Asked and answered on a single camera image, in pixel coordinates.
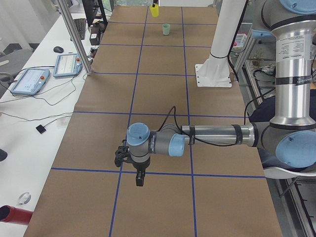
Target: warning label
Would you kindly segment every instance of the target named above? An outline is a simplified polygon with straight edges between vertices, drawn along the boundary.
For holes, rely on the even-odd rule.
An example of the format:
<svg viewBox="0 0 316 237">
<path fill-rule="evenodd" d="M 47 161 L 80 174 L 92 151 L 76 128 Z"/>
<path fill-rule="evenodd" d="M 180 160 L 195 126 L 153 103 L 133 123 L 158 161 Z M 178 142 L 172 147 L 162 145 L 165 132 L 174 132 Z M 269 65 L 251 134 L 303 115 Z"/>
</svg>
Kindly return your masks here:
<svg viewBox="0 0 316 237">
<path fill-rule="evenodd" d="M 292 59 L 310 59 L 311 34 L 293 36 L 276 41 L 276 62 Z"/>
</svg>

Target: green cup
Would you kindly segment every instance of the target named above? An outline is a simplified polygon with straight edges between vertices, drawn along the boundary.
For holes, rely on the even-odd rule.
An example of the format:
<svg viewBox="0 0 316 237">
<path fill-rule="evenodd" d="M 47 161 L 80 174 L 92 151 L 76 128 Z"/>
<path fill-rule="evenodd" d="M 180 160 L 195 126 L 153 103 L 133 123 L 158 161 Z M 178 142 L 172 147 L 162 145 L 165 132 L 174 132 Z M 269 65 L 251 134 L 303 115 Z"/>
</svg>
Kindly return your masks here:
<svg viewBox="0 0 316 237">
<path fill-rule="evenodd" d="M 170 33 L 170 24 L 163 24 L 162 25 L 162 33 L 164 36 L 169 35 Z"/>
</svg>

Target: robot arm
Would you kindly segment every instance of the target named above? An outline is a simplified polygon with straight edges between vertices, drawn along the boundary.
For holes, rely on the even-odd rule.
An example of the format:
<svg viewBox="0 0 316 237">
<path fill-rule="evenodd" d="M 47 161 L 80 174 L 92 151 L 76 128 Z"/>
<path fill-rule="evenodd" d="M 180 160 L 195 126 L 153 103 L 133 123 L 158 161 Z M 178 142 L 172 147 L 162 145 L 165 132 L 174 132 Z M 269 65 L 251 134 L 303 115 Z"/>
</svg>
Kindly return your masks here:
<svg viewBox="0 0 316 237">
<path fill-rule="evenodd" d="M 185 144 L 247 144 L 267 150 L 292 167 L 307 167 L 316 162 L 316 122 L 309 116 L 316 1 L 257 0 L 256 4 L 258 12 L 254 28 L 271 31 L 276 37 L 275 117 L 270 122 L 242 126 L 189 125 L 179 128 L 168 125 L 159 132 L 149 131 L 142 123 L 131 125 L 127 130 L 127 146 L 119 147 L 116 152 L 116 165 L 132 163 L 137 169 L 137 186 L 144 184 L 150 154 L 181 156 Z"/>
</svg>

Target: clear plastic object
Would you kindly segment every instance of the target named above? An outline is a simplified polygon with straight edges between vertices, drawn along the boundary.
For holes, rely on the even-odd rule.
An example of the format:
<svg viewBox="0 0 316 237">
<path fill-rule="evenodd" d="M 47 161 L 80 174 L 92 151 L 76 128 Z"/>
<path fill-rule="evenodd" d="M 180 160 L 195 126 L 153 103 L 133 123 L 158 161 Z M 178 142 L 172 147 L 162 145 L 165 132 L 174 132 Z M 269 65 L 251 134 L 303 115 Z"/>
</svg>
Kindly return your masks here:
<svg viewBox="0 0 316 237">
<path fill-rule="evenodd" d="M 18 199 L 17 206 L 21 206 L 24 204 L 27 204 L 31 200 L 31 194 L 30 193 L 23 193 Z"/>
</svg>

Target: red cylinder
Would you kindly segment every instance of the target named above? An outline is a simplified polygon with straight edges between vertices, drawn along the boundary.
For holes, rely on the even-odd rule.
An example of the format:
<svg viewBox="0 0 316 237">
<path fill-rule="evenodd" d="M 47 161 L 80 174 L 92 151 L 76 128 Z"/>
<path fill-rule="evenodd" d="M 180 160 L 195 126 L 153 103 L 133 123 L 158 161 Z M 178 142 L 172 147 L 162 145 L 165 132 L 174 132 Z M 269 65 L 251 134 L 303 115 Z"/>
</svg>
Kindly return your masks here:
<svg viewBox="0 0 316 237">
<path fill-rule="evenodd" d="M 28 225 L 33 212 L 15 208 L 14 206 L 0 207 L 0 221 L 13 224 Z"/>
</svg>

